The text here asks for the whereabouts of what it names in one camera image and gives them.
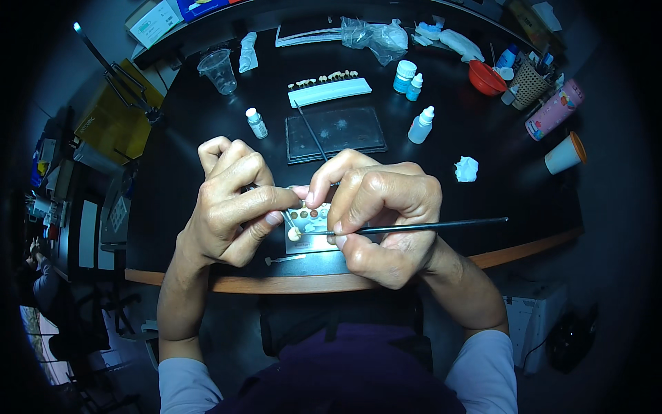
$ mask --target cardboard box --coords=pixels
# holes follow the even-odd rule
[[[147,49],[173,28],[181,19],[166,0],[147,0],[126,18],[124,28]]]

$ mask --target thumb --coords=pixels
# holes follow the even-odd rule
[[[220,257],[221,260],[242,268],[255,256],[262,240],[264,240],[273,229],[283,222],[280,211],[270,211],[248,222],[244,230],[228,246]]]
[[[411,272],[407,268],[410,260],[401,250],[384,248],[366,236],[354,233],[336,236],[336,246],[345,256],[347,269],[355,275],[374,280],[389,289],[400,289],[409,280]]]

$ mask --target white sleeve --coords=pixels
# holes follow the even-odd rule
[[[478,332],[464,343],[446,385],[467,414],[517,413],[512,341],[501,331]]]
[[[168,358],[159,364],[161,414],[200,414],[223,399],[207,366],[191,358]]]

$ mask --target woven basket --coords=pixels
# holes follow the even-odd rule
[[[515,77],[510,81],[510,87],[519,85],[517,95],[512,106],[520,111],[524,110],[532,102],[534,102],[544,91],[551,88],[552,85],[539,75],[533,66],[529,64],[529,59],[521,52],[515,59],[514,67],[519,66],[519,70]]]

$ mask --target plastic bag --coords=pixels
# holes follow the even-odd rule
[[[341,17],[342,44],[351,49],[368,47],[382,66],[402,59],[407,53],[407,32],[399,26],[400,19],[389,25],[373,25],[363,20]]]

